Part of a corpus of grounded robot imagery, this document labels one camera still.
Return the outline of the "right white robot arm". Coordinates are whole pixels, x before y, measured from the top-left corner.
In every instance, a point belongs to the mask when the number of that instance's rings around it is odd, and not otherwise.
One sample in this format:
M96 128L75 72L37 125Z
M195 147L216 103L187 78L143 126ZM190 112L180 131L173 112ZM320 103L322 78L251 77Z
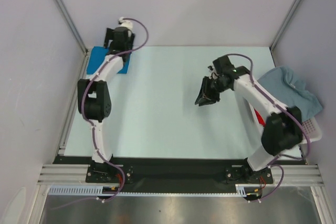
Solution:
M231 54L223 55L208 66L209 76L202 79L195 105L215 104L221 100L221 93L232 90L259 113L264 121L260 146L244 160L239 177L232 178L233 181L255 183L284 151L301 144L302 116L297 106L289 107L258 84L252 63L249 68L236 67L230 57Z

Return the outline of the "grey t shirt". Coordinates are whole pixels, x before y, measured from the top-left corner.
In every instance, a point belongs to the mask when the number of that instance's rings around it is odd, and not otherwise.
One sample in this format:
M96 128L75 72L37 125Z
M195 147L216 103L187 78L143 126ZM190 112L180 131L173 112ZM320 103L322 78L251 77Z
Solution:
M275 67L260 77L258 82L277 100L289 107L297 106L302 121L311 119L323 110L318 98L306 89L306 82L289 67Z

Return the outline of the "blue t shirt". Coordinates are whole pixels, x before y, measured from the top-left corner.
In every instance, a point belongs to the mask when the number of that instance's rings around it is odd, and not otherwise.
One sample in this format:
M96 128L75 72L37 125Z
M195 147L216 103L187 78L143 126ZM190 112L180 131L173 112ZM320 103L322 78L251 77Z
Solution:
M98 68L102 65L102 63L105 60L106 55L108 54L109 49L104 47L95 46L92 48L88 65L86 68L86 75L92 75L94 74ZM129 54L129 57L127 61L124 63L123 68L118 72L118 74L127 74L130 64L131 54Z

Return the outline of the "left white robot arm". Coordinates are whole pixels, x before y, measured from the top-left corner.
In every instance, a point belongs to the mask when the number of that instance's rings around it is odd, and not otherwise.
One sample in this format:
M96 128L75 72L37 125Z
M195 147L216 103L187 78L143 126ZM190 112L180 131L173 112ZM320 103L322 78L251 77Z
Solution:
M103 140L103 120L112 110L107 81L119 73L130 59L135 34L128 25L107 28L104 48L108 49L103 62L88 79L77 82L78 111L90 126L93 154L87 171L86 182L109 183L118 170L109 165L112 151Z

